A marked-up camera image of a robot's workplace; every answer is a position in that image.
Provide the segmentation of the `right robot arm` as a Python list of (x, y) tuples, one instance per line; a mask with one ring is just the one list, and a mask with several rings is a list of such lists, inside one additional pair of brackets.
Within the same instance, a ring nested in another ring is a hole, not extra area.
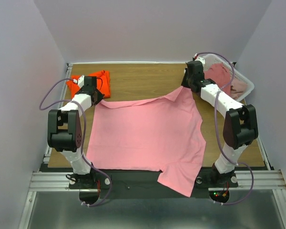
[(186, 63), (182, 86), (214, 107), (215, 134), (221, 154), (212, 165), (207, 181), (221, 186), (231, 180), (239, 157), (258, 137), (255, 107), (234, 100), (215, 81), (205, 79), (201, 61)]

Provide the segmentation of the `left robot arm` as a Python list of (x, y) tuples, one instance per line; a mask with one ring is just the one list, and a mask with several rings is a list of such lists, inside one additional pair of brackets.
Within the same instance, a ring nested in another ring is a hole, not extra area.
[(100, 187), (97, 172), (83, 152), (87, 121), (84, 112), (97, 105), (103, 94), (97, 88), (98, 77), (80, 76), (73, 82), (79, 90), (60, 109), (48, 112), (47, 142), (71, 164), (73, 173), (67, 174), (70, 189)]

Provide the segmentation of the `bright pink t shirt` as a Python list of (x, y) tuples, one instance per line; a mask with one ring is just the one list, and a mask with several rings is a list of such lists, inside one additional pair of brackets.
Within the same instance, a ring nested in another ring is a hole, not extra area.
[(101, 101), (86, 155), (98, 169), (158, 171), (160, 184), (189, 197), (206, 147), (202, 122), (185, 87), (153, 99)]

